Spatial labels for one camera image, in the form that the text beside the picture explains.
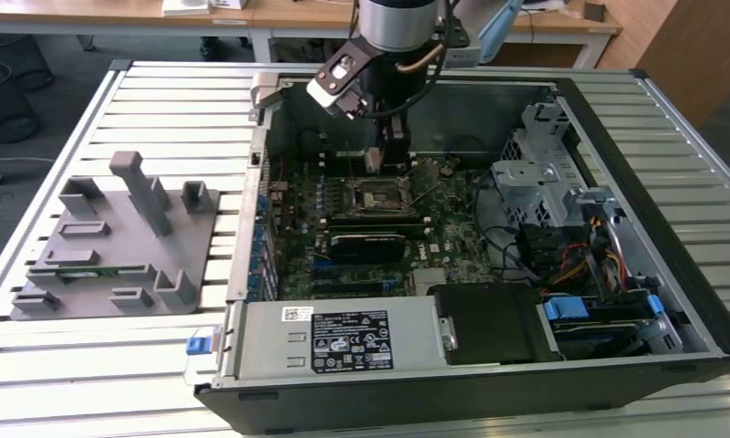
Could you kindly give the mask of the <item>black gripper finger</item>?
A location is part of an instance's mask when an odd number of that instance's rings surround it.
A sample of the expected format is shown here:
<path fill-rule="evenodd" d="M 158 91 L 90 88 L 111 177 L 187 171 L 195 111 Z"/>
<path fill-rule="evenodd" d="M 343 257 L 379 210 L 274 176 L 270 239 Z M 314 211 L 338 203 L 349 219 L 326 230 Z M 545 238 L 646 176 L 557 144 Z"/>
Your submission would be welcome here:
<path fill-rule="evenodd" d="M 385 121 L 382 137 L 382 171 L 402 173 L 410 149 L 410 128 L 405 112 Z"/>

